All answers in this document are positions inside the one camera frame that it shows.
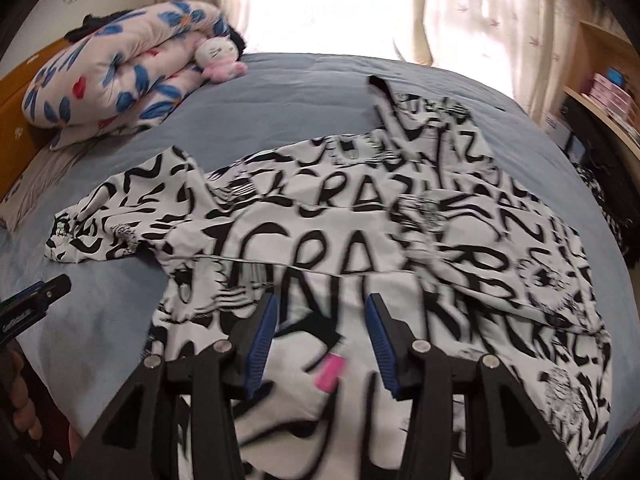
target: plush toy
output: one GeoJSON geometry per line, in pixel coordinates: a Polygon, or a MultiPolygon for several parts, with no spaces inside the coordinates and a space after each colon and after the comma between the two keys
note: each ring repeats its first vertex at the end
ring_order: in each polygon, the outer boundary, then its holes
{"type": "Polygon", "coordinates": [[[229,38],[210,38],[195,44],[196,64],[202,75],[210,82],[218,84],[230,81],[247,73],[247,65],[238,61],[238,48],[229,38]]]}

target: orange headboard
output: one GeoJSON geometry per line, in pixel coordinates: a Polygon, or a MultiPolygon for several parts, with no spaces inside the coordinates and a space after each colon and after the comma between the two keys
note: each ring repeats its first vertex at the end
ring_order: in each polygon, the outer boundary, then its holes
{"type": "Polygon", "coordinates": [[[38,70],[68,45],[58,40],[0,79],[0,198],[55,134],[55,130],[36,128],[24,119],[22,99],[38,70]]]}

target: blue gripper pad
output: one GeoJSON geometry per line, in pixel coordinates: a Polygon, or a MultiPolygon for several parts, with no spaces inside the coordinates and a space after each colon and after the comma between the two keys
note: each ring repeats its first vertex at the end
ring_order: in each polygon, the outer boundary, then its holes
{"type": "Polygon", "coordinates": [[[264,373],[264,366],[267,363],[269,348],[271,348],[271,341],[273,340],[273,333],[276,330],[277,322],[278,302],[276,301],[275,294],[272,294],[264,316],[262,316],[254,342],[244,362],[246,374],[244,389],[247,393],[247,398],[253,397],[255,391],[262,383],[262,374],[264,373]]]}
{"type": "Polygon", "coordinates": [[[380,314],[370,296],[365,303],[364,320],[367,325],[373,351],[376,355],[382,382],[385,388],[391,392],[393,398],[397,399],[400,393],[400,383],[398,382],[396,369],[396,355],[386,335],[380,314]]]}

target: blue bed sheet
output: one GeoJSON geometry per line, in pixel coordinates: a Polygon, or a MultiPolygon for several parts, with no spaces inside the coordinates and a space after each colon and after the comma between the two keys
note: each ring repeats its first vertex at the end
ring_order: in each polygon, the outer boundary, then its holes
{"type": "Polygon", "coordinates": [[[613,398],[605,450],[640,409],[640,321],[625,263],[571,164],[509,98],[455,73],[351,56],[253,54],[247,76],[194,92],[160,126],[105,139],[47,191],[15,235],[0,232],[0,296],[66,272],[68,296],[19,339],[71,423],[87,433],[135,368],[166,279],[152,258],[61,265],[44,258],[54,213],[106,177],[176,144],[210,171],[257,150],[312,137],[366,132],[379,120],[366,76],[395,90],[453,96],[482,128],[498,164],[578,230],[598,310],[612,336],[613,398]]]}

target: metal bolt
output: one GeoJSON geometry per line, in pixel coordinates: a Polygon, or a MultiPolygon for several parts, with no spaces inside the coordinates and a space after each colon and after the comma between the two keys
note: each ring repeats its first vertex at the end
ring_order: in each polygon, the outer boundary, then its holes
{"type": "Polygon", "coordinates": [[[419,354],[424,354],[431,350],[431,343],[425,341],[424,339],[416,339],[413,343],[411,343],[411,348],[413,348],[419,354]]]}
{"type": "Polygon", "coordinates": [[[162,358],[159,355],[153,354],[145,357],[143,362],[147,368],[151,368],[153,370],[162,364],[162,358]]]}
{"type": "Polygon", "coordinates": [[[232,348],[233,345],[228,339],[218,339],[215,343],[213,343],[213,349],[216,352],[220,352],[221,354],[226,354],[232,348]]]}
{"type": "Polygon", "coordinates": [[[494,370],[498,366],[500,366],[500,359],[498,359],[495,355],[487,354],[482,358],[482,364],[487,368],[491,368],[494,370]]]}

